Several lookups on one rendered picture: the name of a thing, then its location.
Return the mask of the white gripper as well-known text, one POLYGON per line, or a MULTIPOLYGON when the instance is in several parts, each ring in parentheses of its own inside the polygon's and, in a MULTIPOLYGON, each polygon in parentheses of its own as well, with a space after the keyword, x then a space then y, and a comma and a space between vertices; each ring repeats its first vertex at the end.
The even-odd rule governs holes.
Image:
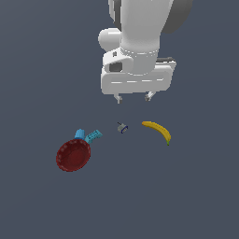
POLYGON ((131 54, 121 48, 112 49, 103 57, 102 93, 114 95, 122 104, 121 93, 147 92, 145 100, 150 101, 156 92, 170 87, 175 68, 175 59, 157 58, 154 51, 131 54))

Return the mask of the yellow banana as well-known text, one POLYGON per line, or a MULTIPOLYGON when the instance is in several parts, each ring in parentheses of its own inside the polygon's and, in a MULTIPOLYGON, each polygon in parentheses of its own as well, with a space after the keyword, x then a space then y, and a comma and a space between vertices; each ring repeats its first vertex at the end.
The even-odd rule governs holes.
POLYGON ((151 129, 159 132, 160 134, 162 134, 166 143, 170 142, 171 135, 170 135, 169 131, 167 129, 165 129, 164 127, 162 127, 160 124, 158 124, 156 122, 152 122, 152 121, 143 121, 142 125, 145 127, 151 128, 151 129))

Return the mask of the dark red bowl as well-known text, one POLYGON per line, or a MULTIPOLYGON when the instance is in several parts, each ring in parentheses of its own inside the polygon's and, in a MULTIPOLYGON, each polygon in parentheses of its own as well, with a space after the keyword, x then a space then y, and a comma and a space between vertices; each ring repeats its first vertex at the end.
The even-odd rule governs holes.
POLYGON ((58 150, 56 163, 65 172, 82 168, 91 156, 90 145, 82 139, 65 142, 58 150))

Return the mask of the teal studded toy brick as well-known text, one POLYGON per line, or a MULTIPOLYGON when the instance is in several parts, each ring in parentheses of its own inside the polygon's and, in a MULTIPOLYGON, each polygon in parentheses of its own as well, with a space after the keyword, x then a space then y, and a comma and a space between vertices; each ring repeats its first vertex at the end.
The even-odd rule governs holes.
POLYGON ((95 130, 94 132, 88 134, 86 137, 85 137, 85 141, 88 143, 88 144, 91 144, 92 141, 96 138, 100 138, 102 137, 103 135, 98 131, 98 130, 95 130))

